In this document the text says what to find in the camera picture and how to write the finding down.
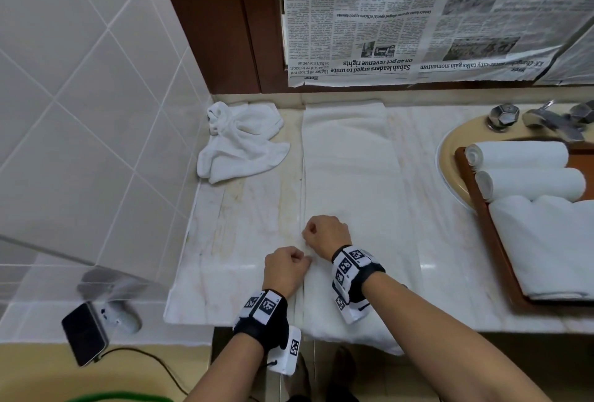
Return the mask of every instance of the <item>newspaper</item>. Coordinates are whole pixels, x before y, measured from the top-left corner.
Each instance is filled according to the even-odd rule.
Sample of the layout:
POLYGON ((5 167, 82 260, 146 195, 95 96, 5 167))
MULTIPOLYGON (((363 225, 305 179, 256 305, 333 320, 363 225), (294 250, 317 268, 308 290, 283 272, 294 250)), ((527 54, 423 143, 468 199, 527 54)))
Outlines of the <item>newspaper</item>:
POLYGON ((559 56, 535 84, 594 84, 594 26, 559 56))
POLYGON ((289 86, 533 80, 594 0, 284 0, 289 86))

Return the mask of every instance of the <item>chrome faucet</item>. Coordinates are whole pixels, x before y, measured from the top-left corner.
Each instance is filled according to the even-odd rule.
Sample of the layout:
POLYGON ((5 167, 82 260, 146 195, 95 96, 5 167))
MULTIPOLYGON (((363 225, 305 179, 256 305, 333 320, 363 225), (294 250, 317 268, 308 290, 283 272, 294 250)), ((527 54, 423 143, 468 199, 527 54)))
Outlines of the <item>chrome faucet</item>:
POLYGON ((574 122, 561 114, 549 111, 548 108, 555 103, 550 100, 545 105, 534 110, 528 110, 522 115, 524 125, 530 128, 547 127, 559 135, 567 143, 583 142, 584 135, 574 122))

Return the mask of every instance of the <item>white towel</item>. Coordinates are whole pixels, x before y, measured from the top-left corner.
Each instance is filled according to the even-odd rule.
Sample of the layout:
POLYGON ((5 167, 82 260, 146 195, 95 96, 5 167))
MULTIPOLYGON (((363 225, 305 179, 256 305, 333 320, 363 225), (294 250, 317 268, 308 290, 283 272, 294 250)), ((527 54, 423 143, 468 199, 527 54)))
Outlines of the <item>white towel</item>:
MULTIPOLYGON (((380 102, 307 106, 302 125, 305 218, 337 216, 353 244, 375 255, 387 273, 422 290, 419 257, 387 112, 380 102)), ((347 325, 334 303, 331 264, 316 258, 305 276, 302 324, 314 338, 367 344, 402 353, 376 312, 347 325)))
POLYGON ((584 215, 576 205, 551 196, 489 205, 522 292, 533 300, 594 300, 594 212, 584 215))
POLYGON ((565 167, 569 159, 564 143, 538 140, 477 142, 466 147, 464 154, 476 171, 514 167, 565 167))
POLYGON ((586 179, 578 169, 490 169, 475 174, 476 184, 487 202, 508 196, 533 201, 540 196, 563 197, 575 202, 586 190, 586 179))
POLYGON ((198 155, 198 176, 209 183, 247 177, 278 166, 289 153, 288 143, 269 141, 283 127, 272 103, 227 106, 208 110, 210 140, 198 155))

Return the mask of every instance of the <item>crumpled towel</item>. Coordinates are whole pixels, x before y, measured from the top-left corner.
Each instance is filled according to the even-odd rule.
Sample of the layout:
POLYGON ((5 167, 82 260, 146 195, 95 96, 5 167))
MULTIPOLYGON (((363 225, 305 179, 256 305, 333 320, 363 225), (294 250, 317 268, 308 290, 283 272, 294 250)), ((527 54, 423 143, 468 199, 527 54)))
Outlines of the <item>crumpled towel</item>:
POLYGON ((283 127, 273 103, 208 109, 210 140, 198 155, 196 170, 209 183, 247 177, 278 166, 289 153, 289 143, 269 141, 283 127))

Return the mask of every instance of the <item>shoe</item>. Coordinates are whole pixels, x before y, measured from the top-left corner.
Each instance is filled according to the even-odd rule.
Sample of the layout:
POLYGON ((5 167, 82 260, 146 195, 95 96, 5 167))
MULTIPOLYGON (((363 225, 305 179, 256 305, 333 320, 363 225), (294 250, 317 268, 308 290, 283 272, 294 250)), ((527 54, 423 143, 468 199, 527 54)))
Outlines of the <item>shoe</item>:
POLYGON ((304 396, 311 399, 311 385, 309 384, 309 372, 305 365, 303 355, 299 354, 297 357, 297 366, 293 375, 284 375, 285 388, 289 393, 289 397, 304 396))
POLYGON ((334 355, 330 383, 344 388, 350 388, 357 377, 355 359, 345 346, 340 346, 334 355))

